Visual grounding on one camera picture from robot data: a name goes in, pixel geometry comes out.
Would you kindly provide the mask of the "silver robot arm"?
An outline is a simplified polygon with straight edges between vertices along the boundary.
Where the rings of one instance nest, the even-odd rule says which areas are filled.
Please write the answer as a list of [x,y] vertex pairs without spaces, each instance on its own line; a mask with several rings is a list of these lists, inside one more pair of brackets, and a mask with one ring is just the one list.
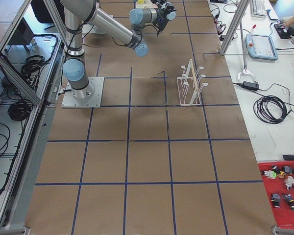
[[[65,61],[82,64],[81,82],[103,78],[94,87],[102,107],[166,107],[168,90],[178,97],[176,76],[186,55],[179,54],[180,39],[173,34],[180,25],[176,12],[165,14],[166,4],[143,9],[139,29],[127,12],[133,1],[63,0],[65,12]],[[160,15],[166,27],[159,30]]]

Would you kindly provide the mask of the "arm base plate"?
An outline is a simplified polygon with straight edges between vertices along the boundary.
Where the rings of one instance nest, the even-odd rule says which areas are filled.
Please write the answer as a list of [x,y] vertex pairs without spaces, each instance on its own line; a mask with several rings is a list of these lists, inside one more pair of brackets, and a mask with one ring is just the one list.
[[100,108],[104,77],[88,77],[89,84],[83,90],[75,90],[68,82],[62,100],[62,108]]

